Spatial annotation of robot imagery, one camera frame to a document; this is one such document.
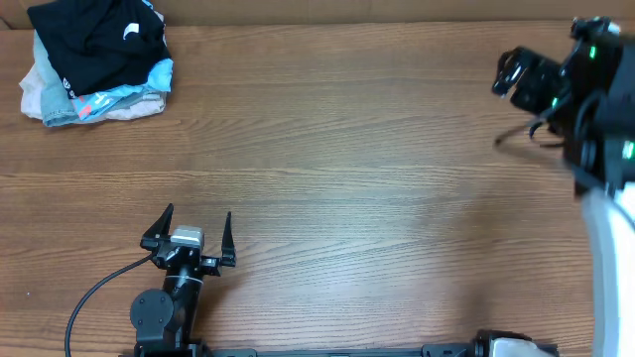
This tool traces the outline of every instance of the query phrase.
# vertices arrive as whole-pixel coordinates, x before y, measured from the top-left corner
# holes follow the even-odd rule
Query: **wood grain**
[[[33,29],[27,9],[52,0],[2,0],[0,17]],[[153,0],[170,26],[317,25],[421,21],[634,19],[630,0]]]
[[[233,212],[238,267],[207,281],[196,325],[215,348],[413,347],[498,328],[588,355],[571,176],[524,138],[492,149],[528,118],[490,94],[498,57],[524,45],[561,60],[568,30],[169,28],[166,113],[58,129],[20,113],[33,33],[0,33],[0,356],[62,356],[77,301],[143,256],[169,202],[209,252]],[[74,355],[130,350],[129,304],[161,281],[144,266],[100,290]]]

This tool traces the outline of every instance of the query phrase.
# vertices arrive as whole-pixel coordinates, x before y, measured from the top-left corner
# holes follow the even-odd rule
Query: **green light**
[[[622,158],[626,160],[633,159],[633,154],[635,154],[635,143],[633,142],[624,142],[624,149],[622,150]]]

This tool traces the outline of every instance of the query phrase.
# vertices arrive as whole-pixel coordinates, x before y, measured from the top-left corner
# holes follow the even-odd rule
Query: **pile of clothes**
[[[173,61],[150,2],[58,0],[27,12],[36,31],[24,114],[51,127],[164,111]]]

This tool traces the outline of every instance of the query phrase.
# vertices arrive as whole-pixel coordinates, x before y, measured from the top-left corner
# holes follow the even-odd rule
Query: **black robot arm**
[[[173,210],[170,204],[141,239],[141,247],[152,253],[152,262],[166,271],[166,277],[162,289],[142,292],[130,308],[137,329],[135,357],[206,355],[204,343],[191,339],[203,278],[220,277],[222,267],[236,266],[231,212],[225,221],[222,257],[215,258],[202,254],[205,237],[200,228],[179,226],[168,234]]]
[[[541,126],[561,138],[541,146],[563,149],[577,196],[597,187],[612,197],[635,180],[635,39],[607,17],[575,19],[571,37],[562,63],[522,47],[503,54],[492,91],[536,116],[520,127],[530,138]]]

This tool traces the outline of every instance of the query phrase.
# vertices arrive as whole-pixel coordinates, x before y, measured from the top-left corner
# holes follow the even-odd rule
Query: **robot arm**
[[[546,125],[563,139],[593,257],[593,356],[622,357],[635,351],[635,41],[608,18],[574,20],[571,37],[562,64],[504,54],[492,90],[515,88],[512,104],[537,116],[530,137]]]

